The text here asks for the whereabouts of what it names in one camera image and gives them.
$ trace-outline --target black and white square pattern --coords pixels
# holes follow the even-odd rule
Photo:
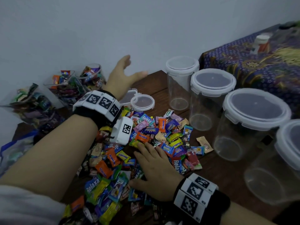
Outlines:
[[[200,197],[203,193],[203,189],[201,189],[198,185],[192,182],[189,188],[187,189],[187,192],[193,197],[195,197],[197,200],[200,200]]]
[[[130,125],[126,125],[124,124],[124,127],[123,127],[123,133],[127,133],[127,134],[130,134],[130,129],[131,129],[131,126]]]
[[[194,216],[197,206],[198,203],[196,201],[188,196],[185,196],[180,208],[191,216]]]
[[[100,98],[101,98],[100,96],[91,94],[90,97],[86,100],[86,102],[96,104]]]
[[[99,105],[102,106],[102,107],[104,107],[105,109],[108,109],[111,106],[112,103],[113,102],[110,101],[108,98],[103,97],[100,100]]]
[[[79,101],[85,100],[88,96],[89,96],[89,94],[82,96]]]
[[[195,182],[203,186],[205,189],[207,189],[207,187],[209,186],[209,182],[201,177],[196,178]]]
[[[119,110],[120,109],[114,104],[110,109],[110,113],[115,117],[118,114]]]

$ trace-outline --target wooden table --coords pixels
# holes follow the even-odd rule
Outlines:
[[[169,108],[169,96],[167,86],[167,75],[163,71],[158,71],[146,78],[135,83],[133,88],[138,92],[151,95],[155,99],[155,108],[147,111],[148,116],[162,116]],[[188,118],[189,110],[175,111],[182,118]],[[191,146],[198,146],[196,138],[205,136],[210,144],[215,130],[200,132],[193,130],[190,137]],[[261,202],[256,198],[246,187],[243,173],[248,166],[248,162],[228,162],[220,158],[215,152],[212,152],[200,158],[200,163],[203,167],[198,170],[197,174],[216,183],[220,191],[227,194],[230,199],[243,207],[272,220],[281,210],[280,207],[270,206]],[[90,178],[74,178],[65,196],[62,199],[63,203],[69,204],[76,200],[84,193],[84,183]],[[131,216],[129,205],[124,205],[120,212],[114,217],[111,225],[120,224],[155,224],[153,221],[152,209],[138,212],[137,215]]]

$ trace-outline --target cup filled with candy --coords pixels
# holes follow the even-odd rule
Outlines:
[[[34,83],[30,87],[12,91],[0,102],[0,107],[45,134],[65,120]]]
[[[73,106],[85,94],[83,86],[74,73],[74,70],[61,70],[44,82],[44,86],[67,107]]]
[[[75,76],[80,80],[86,92],[100,90],[106,84],[105,77],[102,75],[101,65],[93,63],[87,65],[82,72],[76,72]]]
[[[66,206],[60,224],[107,225],[122,207],[130,207],[132,216],[152,208],[155,221],[167,222],[167,211],[163,210],[161,202],[128,185],[131,179],[146,180],[134,158],[137,144],[149,142],[161,147],[174,169],[183,175],[190,170],[202,169],[198,156],[213,151],[205,137],[197,138],[200,145],[191,146],[189,139],[193,128],[186,118],[173,112],[169,109],[161,117],[149,117],[144,112],[125,107],[121,116],[133,120],[127,145],[111,143],[112,128],[102,127],[77,171],[80,178],[90,176],[91,180],[85,184],[84,195]]]

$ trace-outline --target white wall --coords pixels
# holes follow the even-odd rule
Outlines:
[[[300,0],[0,0],[0,100],[61,69],[100,63],[106,76],[131,54],[127,74],[164,69],[280,22]],[[20,122],[0,109],[0,145]]]

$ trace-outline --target white sleeve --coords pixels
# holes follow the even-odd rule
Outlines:
[[[0,224],[58,224],[64,210],[50,197],[0,185]]]

